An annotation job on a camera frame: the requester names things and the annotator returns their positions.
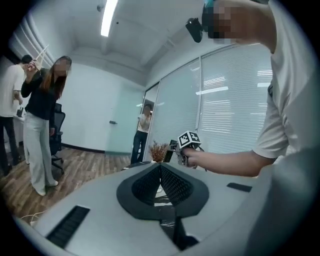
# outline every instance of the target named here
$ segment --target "woman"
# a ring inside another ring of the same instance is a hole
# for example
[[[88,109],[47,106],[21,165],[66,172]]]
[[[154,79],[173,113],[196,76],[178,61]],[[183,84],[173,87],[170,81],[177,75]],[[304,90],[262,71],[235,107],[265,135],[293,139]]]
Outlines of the woman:
[[[144,158],[144,152],[149,132],[149,126],[151,121],[151,105],[147,104],[143,108],[143,112],[139,115],[139,127],[133,139],[133,150],[131,155],[131,164],[142,162]],[[140,155],[137,159],[139,147],[141,144]]]
[[[55,105],[64,90],[71,63],[68,56],[62,56],[50,70],[41,69],[37,73],[37,63],[32,61],[21,88],[22,97],[31,94],[25,107],[25,143],[29,152],[31,183],[41,196],[46,195],[45,186],[58,185],[51,172],[49,137],[55,133]]]

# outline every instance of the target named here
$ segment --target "window blinds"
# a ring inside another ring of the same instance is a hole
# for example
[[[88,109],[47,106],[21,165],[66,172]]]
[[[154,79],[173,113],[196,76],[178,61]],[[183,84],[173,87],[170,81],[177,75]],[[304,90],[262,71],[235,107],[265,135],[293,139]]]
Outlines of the window blinds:
[[[170,143],[185,131],[194,131],[197,123],[200,91],[200,61],[197,59],[163,78],[152,116],[144,160],[150,161],[153,141]],[[177,163],[173,154],[172,163]]]
[[[270,52],[260,44],[233,45],[202,58],[198,134],[205,151],[252,150],[264,124],[271,80]]]

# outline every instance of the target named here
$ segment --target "white t-shirt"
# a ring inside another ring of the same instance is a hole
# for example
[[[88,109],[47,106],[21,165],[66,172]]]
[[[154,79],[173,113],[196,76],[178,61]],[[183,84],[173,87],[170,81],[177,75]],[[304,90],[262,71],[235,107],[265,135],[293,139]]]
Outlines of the white t-shirt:
[[[14,100],[14,91],[21,91],[25,72],[20,65],[8,67],[0,80],[0,117],[11,118],[17,112],[19,102]]]
[[[308,39],[284,7],[273,0],[269,6],[275,19],[277,42],[271,55],[273,77],[264,125],[253,151],[273,159],[285,155],[289,145],[293,152],[300,150],[286,109],[310,80],[317,59]]]
[[[150,127],[151,116],[149,118],[147,118],[145,116],[145,114],[140,114],[138,118],[139,118],[138,131],[148,133],[149,127]]]

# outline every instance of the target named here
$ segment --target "person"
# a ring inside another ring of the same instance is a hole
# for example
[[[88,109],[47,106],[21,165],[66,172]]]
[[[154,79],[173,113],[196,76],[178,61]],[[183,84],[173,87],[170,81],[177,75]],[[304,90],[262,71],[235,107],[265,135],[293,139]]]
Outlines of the person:
[[[65,88],[71,64],[70,57],[62,56],[50,70],[42,68],[38,71],[36,61],[31,61],[21,89],[22,97],[31,94],[25,107],[25,142],[29,153],[31,184],[41,196],[46,195],[45,186],[58,185],[51,171],[49,138],[55,133],[55,105]]]
[[[151,105],[146,104],[143,108],[143,112],[141,115],[139,115],[139,126],[138,130],[135,133],[134,139],[133,139],[133,150],[131,155],[131,164],[135,164],[138,162],[142,162],[144,159],[144,153],[146,148],[146,142],[150,127],[150,121],[151,121]],[[140,155],[138,157],[139,153],[139,147],[141,144],[141,150]]]
[[[268,4],[250,0],[208,1],[212,8],[202,16],[208,37],[264,45],[271,53],[273,78],[267,90],[264,125],[253,150],[217,154],[188,148],[183,153],[193,166],[218,174],[255,177],[261,168],[285,155],[288,145],[295,152],[300,150],[287,110],[296,104],[297,96],[311,86],[317,60],[307,38],[280,3],[274,0]]]
[[[32,61],[30,55],[22,57],[21,61],[17,65],[10,66],[4,73],[0,84],[0,163],[4,175],[8,175],[12,169],[11,164],[8,163],[8,157],[5,148],[4,141],[4,128],[9,137],[9,143],[12,154],[12,165],[16,166],[21,157],[18,152],[15,130],[14,130],[14,115],[17,112],[17,105],[15,101],[18,101],[21,105],[23,103],[20,97],[19,91],[24,82],[25,72],[27,70],[29,62]]]

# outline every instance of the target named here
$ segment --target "baseboard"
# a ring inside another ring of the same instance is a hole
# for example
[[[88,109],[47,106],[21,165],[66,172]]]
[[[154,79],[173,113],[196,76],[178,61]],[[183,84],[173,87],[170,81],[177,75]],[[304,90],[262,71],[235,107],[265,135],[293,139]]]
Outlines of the baseboard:
[[[92,149],[92,148],[86,148],[81,146],[74,146],[69,145],[65,143],[61,143],[63,147],[74,149],[74,150],[81,150],[81,151],[87,151],[87,152],[93,152],[93,153],[100,153],[100,154],[106,154],[106,155],[112,155],[112,156],[130,156],[131,153],[128,152],[114,152],[114,151],[104,151],[104,150],[98,150],[98,149]]]

